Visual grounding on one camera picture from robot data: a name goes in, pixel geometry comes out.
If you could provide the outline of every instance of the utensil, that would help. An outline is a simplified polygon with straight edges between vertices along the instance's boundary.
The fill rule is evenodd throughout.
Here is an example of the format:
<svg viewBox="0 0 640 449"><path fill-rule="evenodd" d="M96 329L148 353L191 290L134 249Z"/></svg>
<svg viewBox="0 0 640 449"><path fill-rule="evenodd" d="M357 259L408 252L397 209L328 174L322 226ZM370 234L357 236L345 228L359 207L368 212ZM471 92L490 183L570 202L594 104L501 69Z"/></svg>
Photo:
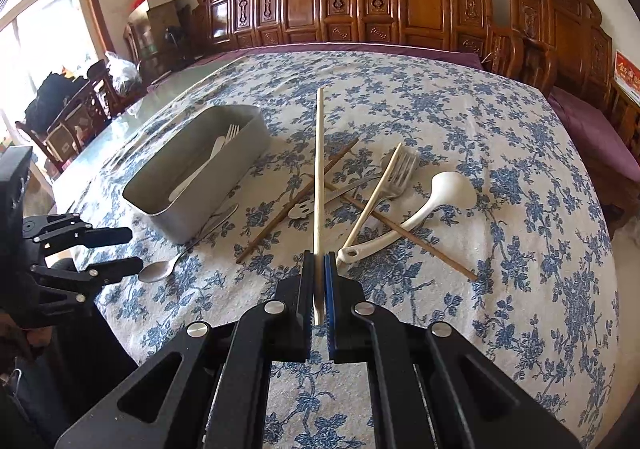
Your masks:
<svg viewBox="0 0 640 449"><path fill-rule="evenodd" d="M338 153L336 153L335 156L332 157L329 160L329 162L324 165L324 173L325 174L328 173L330 169L333 166L335 166L340 161L340 159L342 159L342 157L346 155L347 152L358 143L358 140L359 139L356 137L355 139L351 140L350 143L345 145ZM276 215L276 217L274 217L273 220L271 220L267 225L265 225L264 229L261 230L260 233L258 233L258 235L255 236L254 239L252 239L249 245L246 246L244 251L242 251L240 255L236 257L236 263L242 263L242 260L245 259L258 246L258 244L260 244L260 242L263 239L265 239L267 235L271 231L273 231L280 222L282 222L285 219L285 216L287 216L287 213L291 210L291 208L297 203L299 203L309 193L309 191L313 189L315 184L314 180L315 179L310 180L308 184L306 184L305 187L303 187L298 192L298 194L295 195L293 200L287 203Z"/></svg>
<svg viewBox="0 0 640 449"><path fill-rule="evenodd" d="M398 172L396 171L396 164L400 159L401 153L402 153L402 142L399 142L398 145L396 146L396 150L394 151L393 156L391 157L391 160L389 161L389 165L386 166L385 173L382 175L382 178L376 185L376 188L373 190L373 194L371 195L371 198L369 198L369 201L367 202L367 205L364 207L362 213L360 214L360 216L358 216L358 219L356 220L355 225L353 226L353 229L351 229L349 236L347 236L347 239L344 242L344 245L342 246L343 249L346 249L347 247L351 247L353 245L353 242L355 241L356 236L358 236L358 231L360 230L364 222L366 222L372 210L375 209L376 205L378 204L378 201L380 201L380 195L391 193L391 189L388 187L388 185L390 184L390 180L392 178L395 180L398 177Z"/></svg>
<svg viewBox="0 0 640 449"><path fill-rule="evenodd" d="M184 191L184 188L187 187L193 181L193 179L200 174L200 171L202 171L205 168L205 166L209 163L209 161L213 157L215 157L218 154L218 152L222 149L222 147L225 144L228 144L229 141L233 139L238 134L239 131L240 131L240 126L238 126L237 124L229 125L228 130L226 131L226 137L223 137L222 135L220 135L216 139L216 142L213 143L213 148L211 149L211 155L209 155L209 158L207 159L207 161L202 166L197 168L196 171L191 173L185 180L183 180L178 185L178 187L176 187L173 191L171 191L171 193L169 194L170 202L173 202L176 198L178 198L180 193Z"/></svg>
<svg viewBox="0 0 640 449"><path fill-rule="evenodd" d="M329 184L329 182L325 182L324 186L329 190L335 190L335 188L336 188L334 185ZM354 207L357 207L358 209L364 209L364 207L365 207L364 203L356 200L355 198L349 196L348 194L343 194L342 196L340 196L340 198L343 199L345 202L350 203ZM371 212L371 216L373 216L376 220L380 220L382 223L384 223L390 229L395 230L399 235L404 236L404 238L408 239L409 241L414 242L421 249L424 249L425 251L430 252L435 257L437 257L437 259L440 259L441 261L446 263L452 269L457 270L459 273L464 275L467 279L469 279L471 281L477 281L478 280L478 276L476 276L473 272L468 270L466 267L463 267L457 261L455 261L454 259L451 259L447 254L444 254L443 252L440 252L438 249L436 249L432 245L428 244L423 239L418 238L418 236L415 236L414 233L411 233L409 231L405 231L404 229L402 229L402 227L399 224L397 224L396 222L390 220L389 218L387 218L383 214L380 214L377 211L372 211Z"/></svg>
<svg viewBox="0 0 640 449"><path fill-rule="evenodd" d="M219 218L216 219L213 225L210 226L210 228L207 229L205 233L202 233L191 243L189 243L185 248L183 248L178 253L178 255L174 257L174 259L170 259L168 261L155 261L154 263L151 263L144 267L142 270L140 270L138 280L142 283L155 283L156 281L160 281L172 275L172 273L174 273L175 264L178 263L178 260L180 260L180 258L183 257L189 251L189 249L195 247L204 238L209 236L210 233L212 233L215 229L220 227L220 225L226 222L229 217L236 212L236 209L238 209L238 204L235 204L234 206L222 211L222 213L219 214Z"/></svg>
<svg viewBox="0 0 640 449"><path fill-rule="evenodd" d="M382 157L382 163L380 167L383 169L383 172L386 169L386 166L389 165L389 160L391 160L391 155L392 153L387 153L385 156ZM351 191L352 189L355 189L356 187L365 185L367 182L371 182L372 180L376 180L377 178L381 178L383 175L383 172L372 174L370 176L365 176L363 178L356 180L355 182L352 182L349 185L337 188L337 190L335 191L330 191L329 193L325 193L324 205L327 205L331 200L335 200L336 198L338 198L338 196L348 193L349 191ZM306 202L303 202L294 206L293 209L289 211L289 214L287 216L292 220L298 220L308 216L313 212L313 210L314 210L314 200L308 200Z"/></svg>
<svg viewBox="0 0 640 449"><path fill-rule="evenodd" d="M324 323L324 89L316 100L316 165L314 177L314 324Z"/></svg>
<svg viewBox="0 0 640 449"><path fill-rule="evenodd" d="M476 205L478 195L469 180L455 171L438 173L431 180L431 196L426 203L400 226L410 231L417 227L435 208L452 205L458 209L469 209ZM365 241L338 251L337 257L342 263L354 263L391 245L400 235L389 231L378 238Z"/></svg>

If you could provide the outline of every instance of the white ladle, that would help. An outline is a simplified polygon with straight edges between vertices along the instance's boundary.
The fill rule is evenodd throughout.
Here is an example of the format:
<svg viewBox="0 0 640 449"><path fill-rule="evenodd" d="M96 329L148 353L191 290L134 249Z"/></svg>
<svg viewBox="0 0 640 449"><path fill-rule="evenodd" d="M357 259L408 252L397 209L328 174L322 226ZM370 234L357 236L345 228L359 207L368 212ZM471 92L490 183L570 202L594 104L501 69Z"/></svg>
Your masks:
<svg viewBox="0 0 640 449"><path fill-rule="evenodd" d="M402 229L410 231L417 227L436 207L452 205L458 209L471 209L478 201L478 194L469 180L455 171L438 173L431 179L431 196L417 213L401 224ZM342 263L354 263L375 254L391 245L401 236L389 231L378 238L365 241L360 245L352 245L338 251L338 259Z"/></svg>

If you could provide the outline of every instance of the silver screw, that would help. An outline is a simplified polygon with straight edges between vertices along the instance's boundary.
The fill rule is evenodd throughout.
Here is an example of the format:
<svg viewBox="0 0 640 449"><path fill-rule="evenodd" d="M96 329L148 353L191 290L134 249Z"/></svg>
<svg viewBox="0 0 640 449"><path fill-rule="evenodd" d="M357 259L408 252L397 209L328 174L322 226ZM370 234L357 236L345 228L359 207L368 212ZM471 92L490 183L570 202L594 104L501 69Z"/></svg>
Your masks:
<svg viewBox="0 0 640 449"><path fill-rule="evenodd" d="M371 315L376 310L376 305L370 303L369 301L361 301L356 303L356 306L353 307L358 315Z"/></svg>
<svg viewBox="0 0 640 449"><path fill-rule="evenodd" d="M267 314L281 314L282 312L284 312L284 309L285 306L282 301L268 301L264 305L264 311L267 312Z"/></svg>
<svg viewBox="0 0 640 449"><path fill-rule="evenodd" d="M449 337L451 331L449 323L437 322L431 325L431 332L436 337Z"/></svg>
<svg viewBox="0 0 640 449"><path fill-rule="evenodd" d="M187 335L189 337L202 337L209 331L209 326L206 323L191 323L187 326Z"/></svg>

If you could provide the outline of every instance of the floor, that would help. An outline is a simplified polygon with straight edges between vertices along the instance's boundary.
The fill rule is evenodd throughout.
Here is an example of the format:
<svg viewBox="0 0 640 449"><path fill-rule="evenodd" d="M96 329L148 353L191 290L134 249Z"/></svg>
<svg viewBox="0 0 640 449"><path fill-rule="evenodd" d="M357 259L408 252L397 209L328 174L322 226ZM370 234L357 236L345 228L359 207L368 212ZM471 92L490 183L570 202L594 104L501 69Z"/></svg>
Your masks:
<svg viewBox="0 0 640 449"><path fill-rule="evenodd" d="M169 77L155 91L115 119L53 183L59 212L66 212L87 182L144 122L203 77L228 61L212 61ZM601 433L618 419L640 382L640 220L619 229L613 239L613 253L620 299L619 350L616 372L605 410Z"/></svg>

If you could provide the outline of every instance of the carved wooden backrest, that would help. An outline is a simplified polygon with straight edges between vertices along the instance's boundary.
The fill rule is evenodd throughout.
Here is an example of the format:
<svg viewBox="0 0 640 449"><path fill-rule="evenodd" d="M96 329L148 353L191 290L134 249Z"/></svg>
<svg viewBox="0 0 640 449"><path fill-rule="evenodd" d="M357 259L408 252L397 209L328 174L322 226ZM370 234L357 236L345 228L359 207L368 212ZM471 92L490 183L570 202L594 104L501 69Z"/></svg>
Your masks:
<svg viewBox="0 0 640 449"><path fill-rule="evenodd" d="M492 0L198 0L210 51L359 41L484 55Z"/></svg>
<svg viewBox="0 0 640 449"><path fill-rule="evenodd" d="M556 84L606 111L612 55L601 23L593 0L511 0L511 25L556 49Z"/></svg>

